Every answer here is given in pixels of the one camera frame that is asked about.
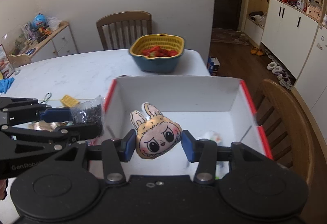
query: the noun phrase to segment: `plastic bag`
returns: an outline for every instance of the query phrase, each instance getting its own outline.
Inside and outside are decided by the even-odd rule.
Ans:
[[[77,104],[70,108],[74,124],[95,123],[101,130],[100,136],[103,134],[104,110],[103,99],[101,95],[93,100],[88,100]],[[97,138],[87,140],[88,145],[94,145]]]
[[[46,17],[46,23],[49,25],[51,31],[57,30],[59,28],[60,22],[61,21],[55,17],[51,17],[51,16]]]

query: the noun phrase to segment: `white marble table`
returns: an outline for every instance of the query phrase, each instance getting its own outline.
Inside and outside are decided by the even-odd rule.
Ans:
[[[200,54],[194,50],[185,50],[171,74],[210,75]],[[76,99],[93,99],[98,95],[106,97],[112,79],[121,75],[158,74],[142,72],[128,50],[75,54],[22,66],[21,72],[14,76],[15,81],[10,89],[1,96],[42,100],[46,93],[51,92],[51,100],[60,100],[66,94]],[[8,195],[4,201],[0,201],[0,221],[10,224],[18,217]]]

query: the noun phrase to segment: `chair backrest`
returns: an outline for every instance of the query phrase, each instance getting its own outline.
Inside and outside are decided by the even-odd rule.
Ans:
[[[26,65],[26,64],[30,64],[32,63],[31,61],[31,58],[27,55],[27,54],[20,54],[20,55],[8,55],[8,60],[9,62],[12,64],[13,62],[15,63],[14,64],[14,67],[19,67],[19,66],[23,66],[23,65]]]
[[[264,79],[253,101],[258,109],[257,123],[264,127],[274,160],[295,171],[310,185],[314,134],[295,98],[279,84]]]
[[[105,36],[105,26],[108,30],[110,48],[108,48]],[[96,22],[96,27],[104,50],[128,49],[137,38],[144,35],[145,28],[147,29],[146,34],[152,33],[152,17],[148,12],[127,11],[102,17]]]

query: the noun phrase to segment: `plush bunny keychain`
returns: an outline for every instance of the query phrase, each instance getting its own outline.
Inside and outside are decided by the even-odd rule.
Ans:
[[[130,121],[137,131],[136,152],[143,159],[155,159],[181,140],[182,129],[148,102],[142,104],[142,110],[148,120],[137,110],[130,114]]]

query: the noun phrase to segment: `shoe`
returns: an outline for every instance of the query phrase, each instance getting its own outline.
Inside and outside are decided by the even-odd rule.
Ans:
[[[272,73],[275,74],[275,75],[279,75],[283,72],[283,68],[280,67],[280,66],[276,66],[273,70],[272,70]]]
[[[278,79],[278,80],[282,80],[282,79],[284,79],[284,78],[288,78],[288,75],[287,75],[286,73],[282,73],[282,74],[279,74],[279,75],[277,76],[277,79]]]
[[[272,71],[276,66],[277,66],[277,63],[272,62],[272,63],[267,65],[267,69],[269,71]]]
[[[279,81],[279,84],[282,86],[282,87],[285,87],[289,90],[292,89],[293,85],[291,83],[291,80],[289,78],[284,78],[282,80]]]
[[[259,49],[257,47],[253,47],[250,52],[251,54],[256,55],[258,51]]]
[[[257,52],[257,55],[258,56],[264,56],[265,55],[264,49],[259,49],[258,52]]]

